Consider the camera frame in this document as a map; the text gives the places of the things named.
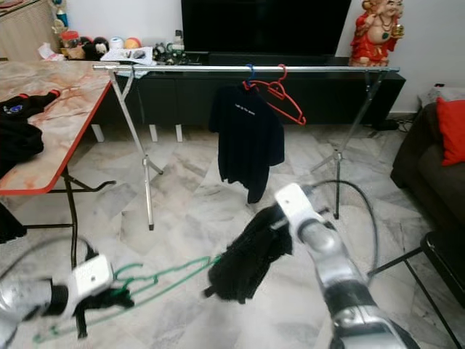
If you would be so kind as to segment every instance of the orange ball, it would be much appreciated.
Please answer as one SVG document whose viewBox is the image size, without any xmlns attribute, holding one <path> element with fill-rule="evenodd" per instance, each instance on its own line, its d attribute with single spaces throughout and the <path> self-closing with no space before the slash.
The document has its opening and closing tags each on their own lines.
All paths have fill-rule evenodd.
<svg viewBox="0 0 465 349">
<path fill-rule="evenodd" d="M 142 44 L 140 43 L 140 40 L 138 38 L 128 38 L 124 42 L 125 49 L 138 49 L 140 47 L 142 47 Z"/>
</svg>

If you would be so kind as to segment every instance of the blue hanger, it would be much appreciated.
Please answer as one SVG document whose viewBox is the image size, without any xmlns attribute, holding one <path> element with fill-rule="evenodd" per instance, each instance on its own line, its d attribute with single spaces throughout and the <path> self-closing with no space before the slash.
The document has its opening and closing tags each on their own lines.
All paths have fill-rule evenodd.
<svg viewBox="0 0 465 349">
<path fill-rule="evenodd" d="M 254 80 L 255 79 L 255 69 L 254 69 L 254 65 L 253 64 L 246 64 L 250 69 L 251 69 L 251 75 L 250 77 L 247 79 L 247 86 L 251 86 L 251 80 Z"/>
</svg>

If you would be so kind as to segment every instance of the red hanger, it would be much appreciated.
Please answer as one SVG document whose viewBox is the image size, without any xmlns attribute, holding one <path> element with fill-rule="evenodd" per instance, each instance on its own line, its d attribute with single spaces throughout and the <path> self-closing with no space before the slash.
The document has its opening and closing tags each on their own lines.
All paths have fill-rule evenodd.
<svg viewBox="0 0 465 349">
<path fill-rule="evenodd" d="M 282 111 L 281 109 L 279 109 L 277 106 L 271 104 L 270 102 L 268 102 L 268 105 L 274 110 L 276 110 L 277 112 L 283 114 L 285 117 L 289 118 L 290 120 L 296 122 L 297 124 L 301 126 L 304 126 L 307 123 L 307 120 L 304 117 L 304 113 L 302 113 L 302 110 L 300 109 L 296 101 L 294 101 L 292 97 L 286 93 L 286 91 L 284 90 L 284 86 L 281 84 L 281 81 L 284 80 L 288 75 L 286 66 L 284 64 L 280 64 L 279 66 L 284 70 L 284 75 L 280 77 L 278 81 L 273 81 L 273 82 L 266 82 L 266 81 L 261 81 L 261 80 L 244 81 L 243 82 L 244 89 L 249 91 L 252 88 L 258 89 L 257 84 L 265 85 L 267 87 L 267 91 L 271 93 L 272 95 L 274 95 L 275 97 L 279 98 L 280 100 L 287 99 L 289 102 L 291 102 L 296 108 L 299 115 L 297 117 L 291 116 L 285 111 Z"/>
</svg>

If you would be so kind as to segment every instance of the brown sofa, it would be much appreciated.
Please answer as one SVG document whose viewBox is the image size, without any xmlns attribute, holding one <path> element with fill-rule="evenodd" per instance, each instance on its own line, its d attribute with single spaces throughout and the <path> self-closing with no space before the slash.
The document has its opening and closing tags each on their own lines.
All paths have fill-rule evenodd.
<svg viewBox="0 0 465 349">
<path fill-rule="evenodd" d="M 424 205 L 438 228 L 465 227 L 465 163 L 444 167 L 436 104 L 417 116 L 394 161 L 391 178 Z"/>
</svg>

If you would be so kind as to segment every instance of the white tile floor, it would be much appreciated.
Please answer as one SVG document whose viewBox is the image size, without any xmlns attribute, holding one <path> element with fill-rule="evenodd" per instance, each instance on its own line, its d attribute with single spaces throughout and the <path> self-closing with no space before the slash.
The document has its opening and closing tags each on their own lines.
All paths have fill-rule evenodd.
<svg viewBox="0 0 465 349">
<path fill-rule="evenodd" d="M 347 127 L 286 127 L 286 161 L 272 168 L 267 191 L 255 205 L 246 203 L 240 185 L 222 183 L 217 169 L 217 136 L 184 128 L 185 141 L 177 143 L 174 129 L 158 129 L 158 143 L 140 128 L 152 160 L 163 167 L 152 174 L 155 230 L 147 229 L 145 192 L 140 159 L 124 125 L 103 127 L 104 143 L 87 135 L 70 163 L 70 173 L 90 185 L 118 181 L 101 193 L 76 194 L 79 233 L 111 259 L 114 268 L 142 262 L 140 273 L 154 273 L 201 256 L 213 256 L 243 230 L 261 208 L 272 202 L 273 193 L 290 182 L 315 182 L 333 178 L 333 164 L 311 173 L 310 168 L 331 154 Z M 403 140 L 400 132 L 372 135 L 360 128 L 349 142 L 342 174 L 358 184 L 370 198 L 379 223 L 381 262 L 419 245 L 430 229 L 414 199 L 389 178 L 395 154 Z M 319 190 L 316 207 L 333 207 L 332 187 Z M 65 196 L 8 197 L 2 201 L 24 224 L 67 222 Z M 335 222 L 356 263 L 368 270 L 373 253 L 371 223 L 363 202 L 350 189 L 342 191 L 341 219 Z M 31 231 L 27 237 L 0 246 L 0 269 L 16 255 L 44 239 L 67 234 L 66 230 Z M 59 243 L 25 259 L 14 277 L 54 276 L 69 271 L 69 242 Z M 465 312 L 434 273 L 425 257 L 413 259 L 456 335 L 465 342 Z M 136 301 L 155 294 L 186 272 L 160 278 L 160 285 Z M 162 295 L 153 302 L 101 324 L 89 327 L 89 338 L 64 334 L 40 348 L 327 348 L 329 336 L 326 305 L 318 289 L 312 262 L 299 245 L 292 257 L 272 266 L 255 298 L 246 305 L 203 299 L 206 273 Z M 422 348 L 454 348 L 434 311 L 405 266 L 380 274 L 371 291 L 378 304 L 409 330 Z M 90 322 L 103 314 L 88 313 Z M 33 337 L 47 335 L 56 318 L 24 323 L 13 348 L 34 348 Z M 70 325 L 60 323 L 60 328 Z"/>
</svg>

